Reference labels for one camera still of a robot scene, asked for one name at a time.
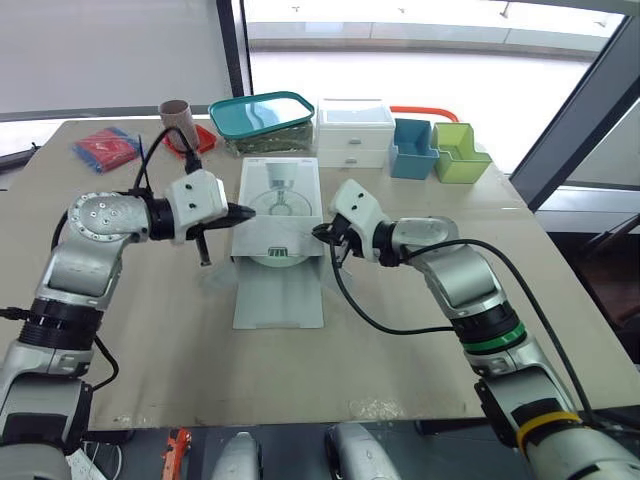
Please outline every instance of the drawer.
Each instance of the drawer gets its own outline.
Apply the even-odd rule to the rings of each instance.
[[[318,150],[387,150],[393,140],[393,130],[318,128],[316,144]]]
[[[338,168],[382,168],[389,159],[389,150],[318,149],[318,166]]]

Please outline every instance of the white drawer unit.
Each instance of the white drawer unit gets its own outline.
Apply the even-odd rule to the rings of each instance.
[[[395,122],[381,100],[324,99],[316,128],[319,166],[382,168]]]
[[[389,159],[389,150],[320,149],[316,153],[318,165],[338,168],[382,168]]]

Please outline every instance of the teal lid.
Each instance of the teal lid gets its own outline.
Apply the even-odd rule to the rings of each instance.
[[[273,92],[222,100],[209,106],[220,135],[238,139],[303,123],[315,108],[293,92]]]

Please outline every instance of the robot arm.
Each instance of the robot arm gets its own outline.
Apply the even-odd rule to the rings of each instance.
[[[353,180],[340,187],[330,213],[335,215],[332,223],[314,233],[340,248],[340,261],[352,251],[370,262],[398,266],[411,252],[459,238],[455,223],[444,217],[390,221],[376,199]],[[638,459],[583,425],[484,257],[468,245],[453,245],[406,263],[424,275],[480,376],[475,390],[497,436],[520,449],[537,478],[640,477]]]
[[[60,451],[75,451],[87,429],[93,391],[80,377],[89,369],[124,248],[149,239],[195,239],[207,264],[204,230],[255,215],[228,203],[222,182],[202,169],[173,182],[165,198],[135,193],[89,193],[68,210],[67,238],[51,252],[0,370],[3,479],[70,478]]]

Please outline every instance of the white table surface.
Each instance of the white table surface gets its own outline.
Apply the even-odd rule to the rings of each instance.
[[[210,128],[210,122],[203,121]],[[60,214],[79,194],[126,190],[139,160],[99,176],[71,151],[72,143],[118,126],[140,133],[148,146],[157,120],[70,121],[0,195],[0,305],[28,307],[48,258]],[[237,199],[241,160],[222,145],[203,156]],[[160,194],[183,175],[160,147],[150,176]],[[323,204],[354,178],[393,218],[445,215],[461,235],[495,244],[529,282],[583,381],[594,407],[637,403],[640,375],[560,253],[508,180],[493,166],[475,185],[390,178],[384,170],[321,169]],[[224,265],[230,232],[208,232],[211,257]],[[489,258],[512,305],[568,384],[568,377],[524,294]],[[446,325],[411,268],[385,269],[350,260],[353,293],[378,321],[394,328]],[[325,288],[321,330],[234,331],[235,286],[201,268],[195,245],[132,245],[100,335],[120,362],[119,377],[96,392],[91,428],[324,422],[482,416],[477,377],[452,333],[394,337],[365,324],[344,298]],[[19,331],[0,323],[0,352]],[[87,381],[110,373],[96,354]]]

